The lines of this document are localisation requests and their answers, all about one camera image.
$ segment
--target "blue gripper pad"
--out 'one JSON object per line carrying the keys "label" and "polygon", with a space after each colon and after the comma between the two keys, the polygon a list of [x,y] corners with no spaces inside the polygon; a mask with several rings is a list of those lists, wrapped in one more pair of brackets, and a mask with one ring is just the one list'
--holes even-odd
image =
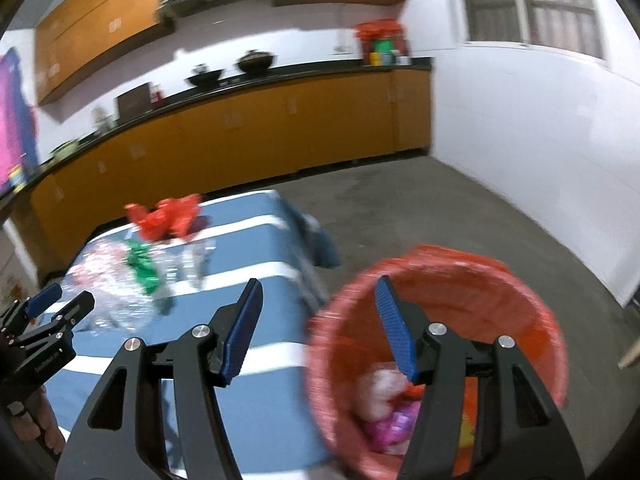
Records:
{"label": "blue gripper pad", "polygon": [[38,317],[60,298],[62,298],[62,287],[59,283],[52,283],[29,300],[25,310],[27,318]]}
{"label": "blue gripper pad", "polygon": [[418,378],[415,343],[400,314],[396,291],[388,276],[376,282],[376,307],[398,369],[414,382]]}
{"label": "blue gripper pad", "polygon": [[239,301],[242,298],[244,301],[239,305],[240,312],[224,343],[225,357],[220,375],[227,384],[240,373],[249,343],[254,336],[262,311],[262,284],[255,280],[248,294],[243,293]]}

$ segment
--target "poster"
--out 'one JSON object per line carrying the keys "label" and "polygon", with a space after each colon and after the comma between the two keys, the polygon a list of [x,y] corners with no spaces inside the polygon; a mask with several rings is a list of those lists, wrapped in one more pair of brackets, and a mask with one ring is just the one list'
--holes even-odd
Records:
{"label": "poster", "polygon": [[25,174],[38,167],[36,122],[22,95],[18,51],[10,48],[0,57],[0,192],[10,188],[9,173],[19,164]]}

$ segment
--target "bowl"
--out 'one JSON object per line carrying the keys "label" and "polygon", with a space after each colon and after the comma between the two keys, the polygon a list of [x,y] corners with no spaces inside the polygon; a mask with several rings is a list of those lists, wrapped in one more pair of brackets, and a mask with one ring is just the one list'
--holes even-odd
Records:
{"label": "bowl", "polygon": [[212,70],[211,72],[192,75],[187,78],[187,81],[198,88],[211,89],[218,85],[218,79],[220,79],[221,74],[222,70]]}
{"label": "bowl", "polygon": [[209,72],[209,67],[204,63],[200,63],[199,65],[196,65],[195,67],[193,67],[191,71],[193,72],[194,75],[205,74]]}
{"label": "bowl", "polygon": [[257,50],[250,50],[240,59],[236,66],[242,70],[245,74],[263,74],[267,72],[269,67],[273,64],[275,56],[269,52],[258,52]]}
{"label": "bowl", "polygon": [[63,142],[58,147],[51,150],[51,155],[53,157],[53,162],[60,162],[71,155],[75,150],[78,149],[78,140],[72,139],[67,142]]}

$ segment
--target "green plastic bag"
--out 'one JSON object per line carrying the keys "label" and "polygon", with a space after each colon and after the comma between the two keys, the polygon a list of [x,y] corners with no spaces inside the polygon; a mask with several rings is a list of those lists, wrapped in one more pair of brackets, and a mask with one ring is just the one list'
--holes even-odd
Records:
{"label": "green plastic bag", "polygon": [[153,294],[160,286],[160,277],[156,264],[149,256],[151,244],[143,244],[134,240],[126,240],[127,265],[133,269],[136,281],[142,285],[148,295]]}

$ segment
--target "blue tablecloth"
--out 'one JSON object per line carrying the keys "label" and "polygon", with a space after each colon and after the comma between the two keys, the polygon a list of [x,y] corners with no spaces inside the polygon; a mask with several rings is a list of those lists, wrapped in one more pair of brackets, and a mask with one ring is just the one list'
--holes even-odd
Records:
{"label": "blue tablecloth", "polygon": [[[300,471],[322,463],[330,454],[306,402],[303,343],[306,322],[326,301],[313,265],[338,266],[335,248],[314,218],[273,190],[205,202],[203,215],[210,227],[200,236],[215,237],[216,249],[206,263],[202,290],[177,283],[170,305],[136,335],[147,344],[173,340],[237,301],[249,278],[260,279],[262,315],[241,375],[216,391],[229,442],[243,474]],[[129,231],[117,228],[99,238],[123,240]],[[50,308],[44,322],[62,304]],[[73,428],[100,374],[129,337],[116,329],[75,332],[78,356],[46,384],[61,428]],[[169,462],[180,471],[172,382],[163,381],[162,387]]]}

